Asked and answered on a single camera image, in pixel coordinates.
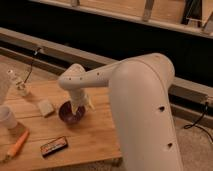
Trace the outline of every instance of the purple bowl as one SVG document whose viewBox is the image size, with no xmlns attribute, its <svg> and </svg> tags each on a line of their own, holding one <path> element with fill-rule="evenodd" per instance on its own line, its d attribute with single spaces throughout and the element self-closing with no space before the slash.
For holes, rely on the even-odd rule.
<svg viewBox="0 0 213 171">
<path fill-rule="evenodd" d="M 80 106 L 76 114 L 72 113 L 71 102 L 65 102 L 59 109 L 59 118 L 65 122 L 67 125 L 72 125 L 78 123 L 85 114 L 85 107 Z"/>
</svg>

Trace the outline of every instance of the floor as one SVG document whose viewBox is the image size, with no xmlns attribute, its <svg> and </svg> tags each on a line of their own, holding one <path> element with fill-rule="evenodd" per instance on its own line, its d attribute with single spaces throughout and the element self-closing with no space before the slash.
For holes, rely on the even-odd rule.
<svg viewBox="0 0 213 171">
<path fill-rule="evenodd" d="M 3 103 L 4 97 L 9 87 L 9 80 L 5 74 L 7 70 L 13 69 L 21 77 L 26 78 L 29 66 L 0 55 L 0 104 Z M 39 68 L 34 68 L 28 82 L 55 80 L 58 76 Z M 174 118 L 178 143 L 185 171 L 213 171 L 213 144 L 210 143 L 206 134 L 202 131 L 192 128 L 190 130 L 182 129 L 182 126 L 188 122 Z M 64 168 L 52 168 L 51 171 L 124 171 L 123 166 L 120 168 L 111 168 L 108 162 L 95 162 L 78 166 L 67 166 Z"/>
</svg>

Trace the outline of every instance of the wooden board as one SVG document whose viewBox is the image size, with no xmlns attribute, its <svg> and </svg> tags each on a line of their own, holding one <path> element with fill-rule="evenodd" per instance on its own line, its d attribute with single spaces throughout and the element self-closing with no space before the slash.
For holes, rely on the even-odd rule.
<svg viewBox="0 0 213 171">
<path fill-rule="evenodd" d="M 0 165 L 0 170 L 34 170 L 121 157 L 107 88 L 86 89 L 95 109 L 88 109 L 78 124 L 67 127 L 59 119 L 57 111 L 63 102 L 69 100 L 68 93 L 55 81 L 30 83 L 27 87 L 31 94 L 26 98 L 21 98 L 11 88 L 5 104 L 18 121 L 30 129 L 31 134 L 20 154 L 9 163 Z M 56 108 L 56 112 L 48 118 L 43 118 L 36 106 L 42 99 L 49 99 Z M 0 128 L 0 158 L 22 131 L 21 124 L 13 131 Z M 67 137 L 70 147 L 43 159 L 40 146 L 61 136 Z"/>
<path fill-rule="evenodd" d="M 53 0 L 70 4 L 70 0 Z M 110 12 L 142 17 L 146 0 L 79 0 L 81 6 Z M 185 0 L 155 0 L 151 18 L 160 21 L 180 23 Z"/>
<path fill-rule="evenodd" d="M 208 20 L 210 17 L 211 13 L 213 12 L 213 0 L 203 0 L 203 23 Z"/>
</svg>

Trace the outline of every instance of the chocolate bar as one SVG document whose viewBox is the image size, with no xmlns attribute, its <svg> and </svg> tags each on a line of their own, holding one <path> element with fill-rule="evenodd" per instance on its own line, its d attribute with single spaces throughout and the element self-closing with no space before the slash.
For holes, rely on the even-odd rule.
<svg viewBox="0 0 213 171">
<path fill-rule="evenodd" d="M 41 146 L 41 154 L 43 157 L 47 157 L 59 150 L 68 147 L 66 137 L 60 137 L 54 141 L 51 141 L 45 145 Z"/>
</svg>

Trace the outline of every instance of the sponge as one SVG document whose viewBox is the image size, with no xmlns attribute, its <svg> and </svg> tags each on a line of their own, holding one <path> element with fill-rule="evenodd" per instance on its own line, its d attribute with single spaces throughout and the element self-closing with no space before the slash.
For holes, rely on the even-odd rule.
<svg viewBox="0 0 213 171">
<path fill-rule="evenodd" d="M 40 101 L 37 105 L 43 117 L 47 117 L 55 111 L 53 105 L 48 99 Z"/>
</svg>

